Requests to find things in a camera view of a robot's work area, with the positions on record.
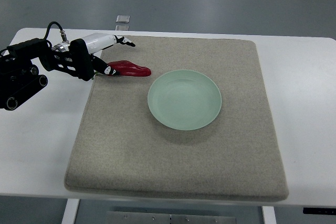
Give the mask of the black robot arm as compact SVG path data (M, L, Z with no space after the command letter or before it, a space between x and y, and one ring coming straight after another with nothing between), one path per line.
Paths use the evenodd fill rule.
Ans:
M44 74L32 60L39 59L47 71L57 70L82 78L83 63L80 55L86 52L85 42L76 39L67 51L54 49L48 40L52 25L58 26L63 42L66 33L58 22L50 22L43 38L33 38L1 50L1 108L13 111L32 98L48 84Z

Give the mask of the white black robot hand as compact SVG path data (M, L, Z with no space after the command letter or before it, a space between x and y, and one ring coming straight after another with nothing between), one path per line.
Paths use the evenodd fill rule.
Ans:
M78 78L88 81L95 75L95 72L108 76L118 76L120 73L117 70L94 55L94 53L110 48L115 44L135 47L131 40L123 36L104 33L94 33L73 40L69 46L69 53L75 58L75 70Z

